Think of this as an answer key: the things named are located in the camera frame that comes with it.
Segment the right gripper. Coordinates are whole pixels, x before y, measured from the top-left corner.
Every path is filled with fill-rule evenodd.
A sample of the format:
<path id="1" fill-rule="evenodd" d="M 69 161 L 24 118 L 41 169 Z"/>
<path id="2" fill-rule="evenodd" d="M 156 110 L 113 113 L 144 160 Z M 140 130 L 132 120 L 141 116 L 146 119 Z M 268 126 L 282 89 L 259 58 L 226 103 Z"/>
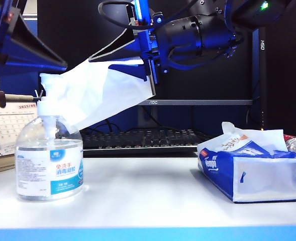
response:
<path id="1" fill-rule="evenodd" d="M 197 16 L 166 22 L 162 15 L 154 16 L 154 27 L 140 31 L 135 37 L 133 30 L 125 29 L 112 42 L 92 54 L 89 62 L 114 61 L 139 57 L 144 65 L 112 64 L 109 69 L 116 70 L 144 81 L 149 80 L 153 93 L 158 83 L 159 71 L 169 68 L 188 70 L 190 66 L 180 63 L 202 53 L 202 31 Z"/>

